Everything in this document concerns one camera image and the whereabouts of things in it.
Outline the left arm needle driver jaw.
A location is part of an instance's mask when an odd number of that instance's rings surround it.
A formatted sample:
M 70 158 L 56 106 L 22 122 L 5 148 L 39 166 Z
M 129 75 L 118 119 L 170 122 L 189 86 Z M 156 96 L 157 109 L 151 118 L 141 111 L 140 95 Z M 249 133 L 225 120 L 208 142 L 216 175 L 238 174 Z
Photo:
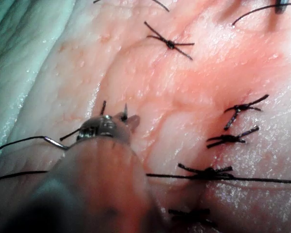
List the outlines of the left arm needle driver jaw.
M 127 118 L 127 120 L 125 121 L 126 125 L 125 133 L 127 136 L 130 136 L 132 133 L 135 132 L 135 130 L 140 124 L 140 120 L 141 118 L 139 115 L 133 115 Z

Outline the left arm needle driver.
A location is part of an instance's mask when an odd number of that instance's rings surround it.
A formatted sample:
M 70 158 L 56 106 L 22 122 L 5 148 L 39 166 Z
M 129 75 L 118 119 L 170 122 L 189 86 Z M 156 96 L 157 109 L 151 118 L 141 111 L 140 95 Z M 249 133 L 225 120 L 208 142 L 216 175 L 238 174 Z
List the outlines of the left arm needle driver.
M 76 141 L 104 136 L 120 140 L 130 145 L 132 124 L 132 116 L 103 115 L 92 117 L 81 125 Z

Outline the right arm needle driver jaw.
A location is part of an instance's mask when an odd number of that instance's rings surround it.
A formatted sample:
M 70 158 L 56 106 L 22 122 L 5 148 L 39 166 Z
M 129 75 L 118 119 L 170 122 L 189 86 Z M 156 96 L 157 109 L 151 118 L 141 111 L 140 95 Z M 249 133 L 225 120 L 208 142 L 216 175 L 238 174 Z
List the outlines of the right arm needle driver jaw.
M 283 14 L 287 8 L 287 4 L 289 0 L 276 0 L 275 1 L 275 13 L 276 14 Z

